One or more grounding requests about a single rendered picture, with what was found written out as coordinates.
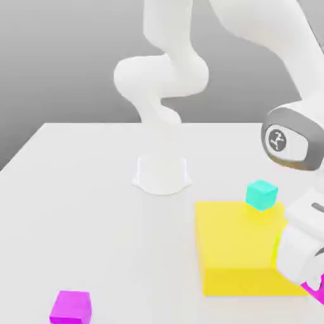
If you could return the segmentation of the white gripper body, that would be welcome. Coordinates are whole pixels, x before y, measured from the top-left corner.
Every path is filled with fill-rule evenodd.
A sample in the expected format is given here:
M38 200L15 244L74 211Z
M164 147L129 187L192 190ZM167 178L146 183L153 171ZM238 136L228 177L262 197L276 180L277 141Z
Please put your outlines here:
M288 224L278 243L276 267L290 282L317 291L324 274L324 240Z

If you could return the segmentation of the small magenta cube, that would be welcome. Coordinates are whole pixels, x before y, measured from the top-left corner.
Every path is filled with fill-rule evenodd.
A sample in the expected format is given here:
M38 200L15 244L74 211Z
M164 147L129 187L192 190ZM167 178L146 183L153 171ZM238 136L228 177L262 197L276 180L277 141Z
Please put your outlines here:
M92 304L89 292L59 291L49 321L51 324L90 324Z
M313 290L307 282L301 284L301 287L314 297L318 302L324 305L324 274L321 276L321 283L318 290Z

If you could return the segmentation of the small cyan cube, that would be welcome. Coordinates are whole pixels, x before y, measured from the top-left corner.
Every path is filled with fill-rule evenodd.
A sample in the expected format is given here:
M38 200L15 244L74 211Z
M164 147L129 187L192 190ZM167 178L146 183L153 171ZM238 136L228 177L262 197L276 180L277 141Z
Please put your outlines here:
M258 211L265 211L275 205L277 194L277 186L265 180L257 180L247 186L246 203Z

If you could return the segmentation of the large yellow box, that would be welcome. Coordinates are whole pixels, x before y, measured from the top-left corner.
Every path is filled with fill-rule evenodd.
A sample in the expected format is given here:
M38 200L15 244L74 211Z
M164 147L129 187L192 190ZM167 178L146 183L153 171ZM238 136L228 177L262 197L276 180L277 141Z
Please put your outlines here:
M195 235L205 296L306 296L283 277L275 257L285 206L258 211L244 201L195 203Z

